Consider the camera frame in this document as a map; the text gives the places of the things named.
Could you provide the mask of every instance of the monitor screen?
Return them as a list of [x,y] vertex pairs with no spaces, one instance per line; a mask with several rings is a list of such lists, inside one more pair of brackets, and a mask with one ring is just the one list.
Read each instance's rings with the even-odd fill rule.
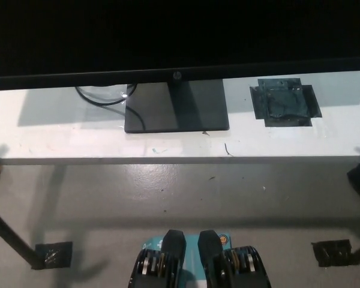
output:
[[0,1],[0,89],[360,70],[340,2]]

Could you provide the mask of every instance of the gray concrete floor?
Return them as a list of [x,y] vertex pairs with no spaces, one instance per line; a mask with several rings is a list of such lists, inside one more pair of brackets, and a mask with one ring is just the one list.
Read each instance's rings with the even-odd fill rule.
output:
[[126,287],[140,245],[169,228],[255,246],[273,288],[360,287],[360,265],[319,268],[311,243],[360,248],[352,165],[12,166],[0,215],[32,245],[73,241],[70,269],[32,271],[0,238],[0,287]]

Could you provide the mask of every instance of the monitor stand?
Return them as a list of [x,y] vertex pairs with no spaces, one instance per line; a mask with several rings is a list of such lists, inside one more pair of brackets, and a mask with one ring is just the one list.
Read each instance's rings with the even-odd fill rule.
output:
[[127,133],[228,129],[222,80],[139,84],[127,98]]

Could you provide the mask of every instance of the desk surface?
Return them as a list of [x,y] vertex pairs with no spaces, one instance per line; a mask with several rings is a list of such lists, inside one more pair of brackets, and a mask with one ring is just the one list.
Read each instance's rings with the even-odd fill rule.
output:
[[360,71],[302,74],[322,118],[312,127],[269,128],[256,120],[251,77],[224,79],[229,131],[125,134],[124,104],[102,109],[74,88],[0,91],[3,164],[244,163],[360,160]]

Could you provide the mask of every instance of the black cable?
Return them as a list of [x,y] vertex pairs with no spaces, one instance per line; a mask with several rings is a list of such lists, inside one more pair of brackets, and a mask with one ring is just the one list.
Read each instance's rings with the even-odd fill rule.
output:
[[128,106],[126,106],[125,108],[127,110],[129,110],[134,116],[136,116],[139,119],[140,123],[142,124],[143,131],[145,131],[146,130],[145,122],[144,122],[143,118],[140,116],[140,114],[138,114],[135,110],[133,110],[132,108],[130,108]]
[[[132,90],[131,90],[131,92],[129,92],[129,93],[127,94],[127,97],[131,96],[131,95],[135,92],[135,90],[136,90],[136,88],[137,88],[137,84],[128,84],[128,85],[127,85],[127,91],[128,91],[128,87],[129,87],[129,88],[132,87]],[[84,95],[84,93],[81,91],[81,89],[80,89],[79,87],[75,87],[75,89],[76,89],[77,93],[79,94],[79,96],[80,96],[82,99],[84,99],[85,101],[87,101],[89,104],[92,104],[92,105],[95,105],[95,106],[100,106],[100,107],[103,107],[103,106],[111,106],[111,105],[119,104],[119,103],[121,103],[121,102],[124,102],[124,101],[127,99],[127,97],[125,97],[125,98],[123,97],[123,98],[118,99],[118,100],[113,101],[113,102],[102,103],[102,102],[97,102],[97,101],[94,101],[94,100],[92,100],[92,99],[89,99],[87,96]]]
[[[87,101],[89,104],[92,104],[92,105],[95,105],[95,106],[98,106],[98,107],[104,107],[104,106],[111,106],[111,105],[115,105],[115,104],[119,104],[123,101],[125,101],[128,97],[132,96],[132,94],[135,92],[136,88],[137,88],[137,84],[128,84],[127,85],[127,92],[128,92],[128,88],[132,88],[131,92],[129,92],[127,94],[127,97],[123,97],[122,99],[118,99],[116,101],[113,101],[113,102],[108,102],[108,103],[101,103],[101,102],[97,102],[97,101],[94,101],[94,100],[91,100],[89,99],[87,96],[85,96],[83,94],[83,92],[80,90],[79,87],[75,87],[77,93],[80,95],[80,97],[82,97],[85,101]],[[140,114],[138,114],[135,110],[133,110],[132,108],[126,106],[125,107],[127,110],[129,110],[133,115],[135,115],[140,123],[142,124],[142,128],[143,128],[143,131],[146,130],[146,126],[145,126],[145,123],[144,123],[144,120],[143,118],[140,116]]]

